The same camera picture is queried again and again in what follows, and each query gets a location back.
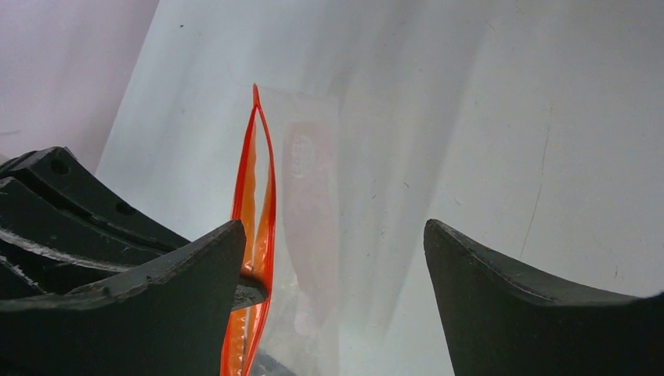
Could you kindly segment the clear zip bag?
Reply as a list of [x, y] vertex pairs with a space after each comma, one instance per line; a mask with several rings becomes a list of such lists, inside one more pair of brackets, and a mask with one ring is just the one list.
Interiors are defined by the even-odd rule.
[[252, 89], [231, 211], [259, 303], [230, 313], [223, 375], [339, 372], [337, 101]]

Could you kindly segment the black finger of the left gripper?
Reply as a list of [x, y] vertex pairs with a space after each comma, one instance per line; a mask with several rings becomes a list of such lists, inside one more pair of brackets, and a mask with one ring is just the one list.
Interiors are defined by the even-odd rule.
[[231, 311], [262, 304], [268, 297], [269, 292], [260, 280], [241, 274], [234, 291]]

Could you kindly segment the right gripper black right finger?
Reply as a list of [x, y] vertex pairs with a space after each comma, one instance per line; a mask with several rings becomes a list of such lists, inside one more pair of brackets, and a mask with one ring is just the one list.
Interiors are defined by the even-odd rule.
[[424, 254], [457, 375], [660, 375], [663, 296], [578, 284], [437, 219]]

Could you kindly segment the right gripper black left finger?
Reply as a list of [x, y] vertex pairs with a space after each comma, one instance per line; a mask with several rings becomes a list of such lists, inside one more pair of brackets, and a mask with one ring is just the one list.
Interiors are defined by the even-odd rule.
[[231, 221], [69, 294], [2, 301], [2, 374], [219, 374], [244, 245]]

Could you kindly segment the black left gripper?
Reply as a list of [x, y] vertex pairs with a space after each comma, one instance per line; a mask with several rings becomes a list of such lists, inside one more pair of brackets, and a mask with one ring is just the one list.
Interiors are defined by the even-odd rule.
[[66, 294], [189, 241], [133, 208], [65, 147], [1, 165], [1, 298]]

